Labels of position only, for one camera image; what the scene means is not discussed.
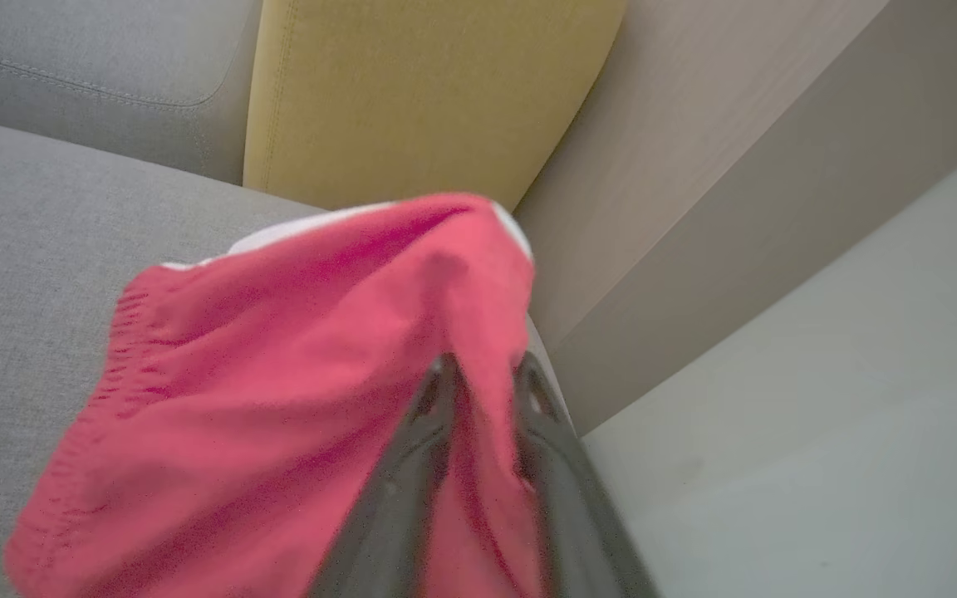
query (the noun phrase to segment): yellow cushion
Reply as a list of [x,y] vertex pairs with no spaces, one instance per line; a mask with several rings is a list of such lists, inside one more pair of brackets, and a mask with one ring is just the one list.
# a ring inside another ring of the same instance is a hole
[[515,207],[626,0],[265,0],[243,184],[342,208],[466,190]]

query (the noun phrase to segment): gray upholstery fabric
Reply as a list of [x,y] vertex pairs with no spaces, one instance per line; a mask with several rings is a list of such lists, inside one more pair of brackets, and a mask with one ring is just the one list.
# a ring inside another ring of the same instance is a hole
[[0,0],[0,125],[239,183],[261,0]]
[[[197,262],[316,212],[0,126],[0,596],[14,595],[2,545],[94,389],[125,284],[151,264]],[[551,372],[532,323],[531,331]]]

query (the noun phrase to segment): red fabric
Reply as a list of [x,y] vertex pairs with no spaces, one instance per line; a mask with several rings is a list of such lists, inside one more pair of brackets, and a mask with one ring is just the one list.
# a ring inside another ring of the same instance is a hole
[[510,370],[532,264],[486,200],[354,216],[123,292],[5,548],[27,597],[302,596],[431,360],[468,389],[425,594],[536,596]]

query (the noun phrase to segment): garment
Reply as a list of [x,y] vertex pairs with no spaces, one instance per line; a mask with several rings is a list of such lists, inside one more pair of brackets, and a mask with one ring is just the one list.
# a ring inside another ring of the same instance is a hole
[[534,268],[505,218],[438,194],[140,273],[5,548],[16,588],[302,596],[430,361],[452,351],[467,384],[425,594],[538,595],[510,409]]

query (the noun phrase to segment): gray sofa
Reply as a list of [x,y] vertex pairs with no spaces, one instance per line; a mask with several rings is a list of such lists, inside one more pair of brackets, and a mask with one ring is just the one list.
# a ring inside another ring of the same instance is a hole
[[[186,44],[123,4],[134,3],[92,2],[69,15],[79,4],[0,0],[17,17],[0,23],[0,596],[14,596],[2,545],[95,385],[123,285],[157,262],[198,261],[318,212],[209,178],[237,181],[242,171],[256,4],[159,3],[159,18],[194,17],[208,29]],[[85,29],[65,38],[59,22],[24,22],[33,11]],[[192,110],[157,109],[165,102]],[[551,372],[533,330],[532,348]]]

